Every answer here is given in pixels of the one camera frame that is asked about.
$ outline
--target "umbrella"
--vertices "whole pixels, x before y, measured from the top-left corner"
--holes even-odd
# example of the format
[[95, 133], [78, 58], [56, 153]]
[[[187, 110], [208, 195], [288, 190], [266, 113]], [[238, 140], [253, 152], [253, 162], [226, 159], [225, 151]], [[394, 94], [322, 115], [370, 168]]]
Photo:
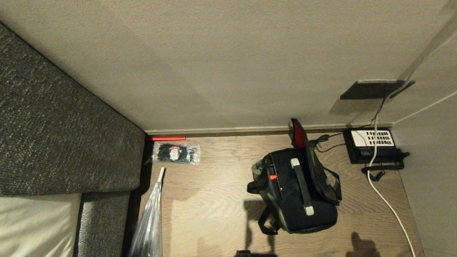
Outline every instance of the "umbrella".
[[129, 257], [162, 257], [162, 223], [160, 220], [160, 194], [165, 168], [160, 169], [159, 178], [154, 185], [144, 208], [141, 220], [135, 229]]

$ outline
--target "black bag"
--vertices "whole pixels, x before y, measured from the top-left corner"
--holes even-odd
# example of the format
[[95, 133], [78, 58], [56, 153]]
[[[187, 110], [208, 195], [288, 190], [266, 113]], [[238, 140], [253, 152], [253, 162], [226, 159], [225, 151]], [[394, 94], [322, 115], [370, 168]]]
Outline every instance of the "black bag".
[[[292, 119], [293, 137], [289, 148], [272, 152], [252, 166], [254, 181], [248, 192], [260, 194], [267, 208], [259, 219], [262, 233], [277, 235], [283, 228], [289, 233], [311, 233], [336, 224], [336, 205], [341, 200], [340, 177], [324, 168], [314, 154], [301, 124]], [[335, 177], [334, 186], [325, 174]], [[273, 214], [272, 228], [265, 222]]]

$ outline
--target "gray sofa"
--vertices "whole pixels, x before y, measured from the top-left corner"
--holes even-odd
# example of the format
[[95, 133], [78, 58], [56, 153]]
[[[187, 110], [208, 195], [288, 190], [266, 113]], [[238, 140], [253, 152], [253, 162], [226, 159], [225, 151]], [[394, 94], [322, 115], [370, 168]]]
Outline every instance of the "gray sofa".
[[145, 133], [0, 24], [0, 196], [82, 193], [74, 256], [120, 256]]

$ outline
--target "floor board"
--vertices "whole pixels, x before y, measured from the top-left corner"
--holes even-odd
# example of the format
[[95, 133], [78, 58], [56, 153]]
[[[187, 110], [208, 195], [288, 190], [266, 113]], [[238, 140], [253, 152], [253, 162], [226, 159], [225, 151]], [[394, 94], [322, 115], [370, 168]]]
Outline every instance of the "floor board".
[[[319, 134], [309, 134], [315, 139]], [[327, 149], [343, 143], [342, 136], [322, 143]], [[178, 143], [199, 144], [200, 165], [153, 164], [151, 188], [142, 196], [140, 215], [157, 179], [167, 168], [162, 189], [164, 256], [234, 256], [237, 250], [275, 253], [280, 257], [408, 257], [408, 243], [394, 215], [360, 172], [349, 162], [346, 148], [318, 153], [323, 165], [341, 177], [343, 201], [338, 222], [313, 234], [277, 236], [261, 233], [257, 219], [265, 204], [246, 192], [251, 166], [266, 154], [291, 147], [287, 135], [191, 138]], [[398, 171], [375, 186], [396, 209], [414, 245], [423, 256], [417, 229]]]

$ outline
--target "wall outlet cover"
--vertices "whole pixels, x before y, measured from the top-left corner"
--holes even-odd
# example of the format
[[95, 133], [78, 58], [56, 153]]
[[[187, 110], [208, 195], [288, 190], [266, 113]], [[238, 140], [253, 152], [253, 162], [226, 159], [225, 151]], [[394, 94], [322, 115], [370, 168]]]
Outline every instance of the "wall outlet cover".
[[[355, 82], [344, 94], [341, 100], [383, 99], [385, 95], [399, 89], [404, 80], [360, 80]], [[403, 89], [412, 86], [416, 81], [411, 80]]]

